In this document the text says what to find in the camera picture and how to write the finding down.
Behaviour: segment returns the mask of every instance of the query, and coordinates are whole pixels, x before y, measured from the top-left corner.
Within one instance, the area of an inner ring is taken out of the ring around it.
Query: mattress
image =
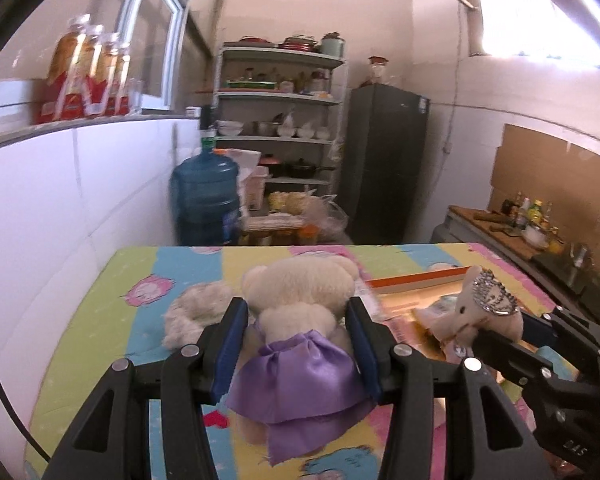
[[[298,253],[336,253],[355,261],[365,279],[415,274],[433,264],[493,269],[533,313],[554,307],[524,274],[478,244],[296,247],[131,247],[118,251],[76,310],[48,365],[30,431],[52,454],[69,423],[107,367],[126,356],[136,365],[166,358],[162,315],[185,288],[225,280],[240,294],[243,273]],[[398,326],[394,333],[400,337]],[[224,404],[205,406],[205,425],[220,480],[374,480],[386,442],[391,407],[380,407],[316,456],[272,468],[264,447],[248,446]],[[160,404],[150,406],[152,478],[166,480]],[[27,447],[26,476],[39,478],[45,462]],[[444,427],[434,434],[432,478],[442,478]]]

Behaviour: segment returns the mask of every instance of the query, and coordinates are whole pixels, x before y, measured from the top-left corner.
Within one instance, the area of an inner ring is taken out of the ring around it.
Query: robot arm
[[[197,345],[163,362],[113,363],[69,426],[43,480],[150,480],[151,399],[161,400],[168,478],[217,480],[202,404],[216,404],[228,390],[247,322],[246,303],[234,298]],[[394,405],[379,480],[429,479],[435,397],[446,400],[446,478],[553,480],[544,447],[588,470],[587,479],[600,480],[600,327],[561,310],[548,320],[525,317],[527,341],[550,343],[581,367],[587,379],[574,383],[552,373],[549,361],[491,332],[476,339],[477,357],[459,365],[427,359],[372,322],[360,298],[349,301],[346,326],[368,393],[378,404]],[[486,365],[524,386],[535,434]]]

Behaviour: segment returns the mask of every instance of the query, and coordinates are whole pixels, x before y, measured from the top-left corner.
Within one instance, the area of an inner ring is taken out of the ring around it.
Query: electrical wire
[[[33,449],[35,449],[36,452],[43,459],[45,459],[46,462],[49,462],[49,460],[51,460],[51,457],[45,452],[45,450],[42,448],[42,446],[40,446],[40,444],[36,441],[36,439],[33,438],[33,436],[29,433],[29,430],[27,430],[25,425],[20,420],[20,418],[18,417],[18,414],[16,413],[16,411],[13,409],[13,406],[11,405],[9,397],[7,397],[7,393],[4,391],[4,388],[2,387],[1,382],[0,382],[0,402],[4,406],[4,409],[6,410],[7,414],[9,415],[11,421],[15,424],[16,428],[18,428],[18,430],[20,431],[22,436],[25,439],[27,439],[27,442],[29,442],[31,444],[31,447]]]
[[[454,126],[454,118],[456,116],[456,106],[458,104],[458,89],[460,86],[460,61],[462,59],[462,12],[461,5],[458,3],[458,47],[456,49],[456,69],[454,72],[454,99],[451,104],[451,114],[449,115],[449,122],[446,128],[446,137],[445,142],[442,144],[442,163],[440,164],[440,168],[438,169],[438,174],[436,175],[433,184],[429,191],[426,193],[426,197],[430,198],[431,195],[435,192],[438,187],[438,183],[440,178],[442,177],[442,172],[445,169],[446,160],[451,153],[450,142],[451,135],[453,134],[453,126]]]

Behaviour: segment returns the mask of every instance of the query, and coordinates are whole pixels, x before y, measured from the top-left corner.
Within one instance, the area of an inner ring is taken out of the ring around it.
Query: screw
[[[113,361],[111,368],[113,368],[117,372],[126,370],[127,368],[129,368],[129,359],[125,359],[124,357],[122,359],[116,359],[115,361]]]
[[[184,357],[195,357],[200,353],[200,347],[198,345],[184,345],[180,349],[180,353]]]
[[[480,362],[480,359],[468,357],[464,360],[464,367],[472,372],[477,372],[480,368],[482,368],[482,363]]]
[[[394,346],[394,352],[400,357],[409,357],[413,352],[413,348],[411,348],[409,345],[399,344]]]

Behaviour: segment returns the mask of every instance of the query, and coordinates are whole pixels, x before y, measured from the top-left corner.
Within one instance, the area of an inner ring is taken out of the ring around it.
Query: purple bow
[[[235,375],[226,405],[269,427],[269,463],[305,455],[374,407],[353,359],[311,330],[264,345]]]

